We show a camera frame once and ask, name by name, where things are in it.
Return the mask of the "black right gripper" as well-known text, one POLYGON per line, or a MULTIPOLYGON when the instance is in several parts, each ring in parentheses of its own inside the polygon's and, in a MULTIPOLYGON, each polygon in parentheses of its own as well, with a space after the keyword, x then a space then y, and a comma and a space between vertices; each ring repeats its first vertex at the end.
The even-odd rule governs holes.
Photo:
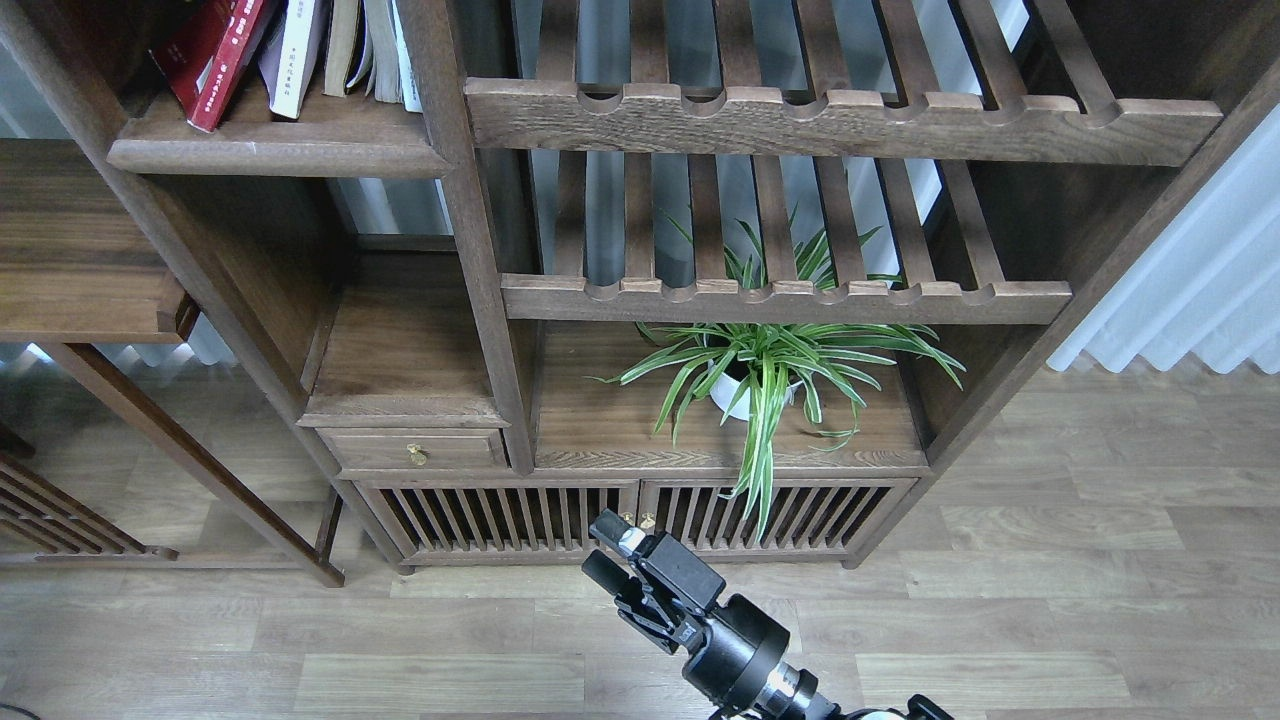
POLYGON ((648 533, 609 509, 589 530, 635 570, 632 577, 600 550, 582 562, 582 571, 612 597, 618 615, 668 655, 685 647, 684 678, 721 711, 762 708, 772 692, 769 675, 787 650, 788 630, 741 594, 716 606, 724 578, 669 533, 648 533), (664 628, 644 607, 645 594, 687 611, 710 610, 664 628))

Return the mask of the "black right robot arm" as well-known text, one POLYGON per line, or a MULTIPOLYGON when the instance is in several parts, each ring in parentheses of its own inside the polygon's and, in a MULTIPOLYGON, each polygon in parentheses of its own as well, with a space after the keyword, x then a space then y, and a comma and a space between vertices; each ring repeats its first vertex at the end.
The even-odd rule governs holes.
POLYGON ((908 710, 860 708, 849 714, 818 692, 812 673, 785 662, 788 630, 741 594, 717 602, 724 578, 664 530, 632 527, 609 509, 590 533, 628 562, 627 574, 600 550, 582 571, 612 594, 618 615, 667 653, 684 647, 684 678, 714 706, 714 719, 947 719, 923 694, 908 710))

